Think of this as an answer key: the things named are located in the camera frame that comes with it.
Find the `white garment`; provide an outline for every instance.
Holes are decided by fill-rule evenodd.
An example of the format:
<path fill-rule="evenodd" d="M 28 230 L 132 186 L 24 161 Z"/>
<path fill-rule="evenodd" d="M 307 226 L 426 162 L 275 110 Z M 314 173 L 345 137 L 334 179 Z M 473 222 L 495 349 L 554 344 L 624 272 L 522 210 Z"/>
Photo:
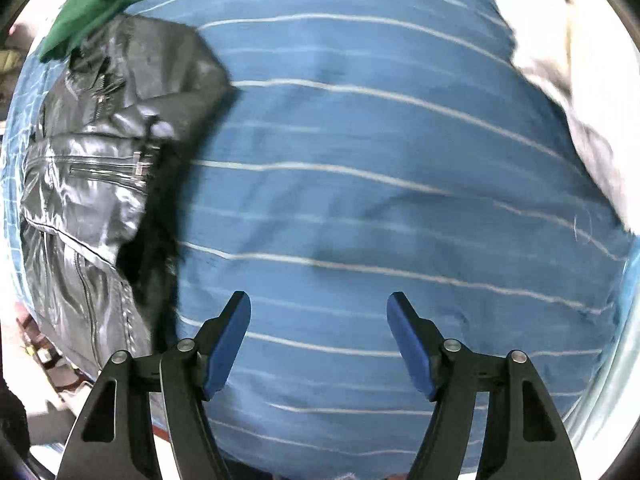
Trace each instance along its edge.
<path fill-rule="evenodd" d="M 622 22 L 606 0 L 495 1 L 514 67 L 561 105 L 592 179 L 640 234 L 640 58 Z"/>

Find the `mattress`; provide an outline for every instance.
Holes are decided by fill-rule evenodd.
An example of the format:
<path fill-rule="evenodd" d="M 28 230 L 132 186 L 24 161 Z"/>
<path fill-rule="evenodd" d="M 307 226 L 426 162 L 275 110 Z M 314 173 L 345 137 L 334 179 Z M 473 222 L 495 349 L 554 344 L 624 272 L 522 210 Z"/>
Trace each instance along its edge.
<path fill-rule="evenodd" d="M 510 65 L 492 0 L 146 0 L 196 27 L 240 97 L 178 208 L 178 332 L 233 290 L 253 318 L 207 405 L 220 448 L 292 480 L 408 470 L 433 407 L 386 325 L 402 290 L 446 337 L 527 352 L 566 415 L 611 355 L 637 254 L 562 111 Z M 62 64 L 22 70 L 3 147 L 4 237 Z M 478 465 L 479 396 L 463 472 Z"/>

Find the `black leather jacket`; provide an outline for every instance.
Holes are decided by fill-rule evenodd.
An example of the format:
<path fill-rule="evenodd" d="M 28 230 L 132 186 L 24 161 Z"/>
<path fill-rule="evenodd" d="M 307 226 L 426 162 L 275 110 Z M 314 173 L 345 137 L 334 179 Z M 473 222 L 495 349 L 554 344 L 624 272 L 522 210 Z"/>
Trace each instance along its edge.
<path fill-rule="evenodd" d="M 170 336 L 171 204 L 230 95 L 193 29 L 120 15 L 44 100 L 24 162 L 24 264 L 40 330 L 94 377 L 114 351 Z"/>

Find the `floor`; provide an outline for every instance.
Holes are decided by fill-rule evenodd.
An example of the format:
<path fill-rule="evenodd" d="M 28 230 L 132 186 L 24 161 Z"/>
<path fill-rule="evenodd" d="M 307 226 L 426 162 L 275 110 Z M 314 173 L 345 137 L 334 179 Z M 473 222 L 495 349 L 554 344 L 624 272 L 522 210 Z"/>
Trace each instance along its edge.
<path fill-rule="evenodd" d="M 57 10 L 64 1 L 30 0 L 16 20 L 15 32 L 7 41 L 7 46 L 24 51 L 34 48 L 38 40 L 49 30 L 52 10 Z M 18 324 L 15 321 L 14 288 L 10 279 L 10 263 L 4 249 L 0 251 L 0 291 L 2 291 L 0 295 L 2 368 L 6 382 L 24 404 L 27 414 L 46 412 L 47 402 L 57 409 L 64 408 L 65 403 L 50 386 L 34 359 L 24 349 Z M 74 412 L 79 412 L 81 409 L 83 398 L 78 396 L 71 401 Z M 156 449 L 164 480 L 177 480 L 179 476 L 170 444 L 156 439 Z M 47 467 L 57 470 L 60 464 L 59 453 L 43 447 L 34 447 L 32 452 Z"/>

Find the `bed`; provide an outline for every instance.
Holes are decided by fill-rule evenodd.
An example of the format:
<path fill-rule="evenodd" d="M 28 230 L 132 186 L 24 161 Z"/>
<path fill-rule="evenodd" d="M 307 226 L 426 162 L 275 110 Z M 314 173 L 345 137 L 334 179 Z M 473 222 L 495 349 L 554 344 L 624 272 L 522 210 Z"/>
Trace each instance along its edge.
<path fill-rule="evenodd" d="M 562 110 L 511 67 L 493 0 L 146 0 L 128 12 L 196 27 L 240 91 L 178 204 L 178 334 L 233 290 L 254 308 L 207 405 L 223 452 L 292 480 L 407 471 L 431 406 L 386 325 L 396 290 L 475 351 L 523 349 L 558 410 L 578 417 L 634 319 L 640 244 Z M 14 284 L 36 318 L 21 164 L 63 67 L 37 54 L 1 173 Z M 486 402 L 463 472 L 478 465 Z"/>

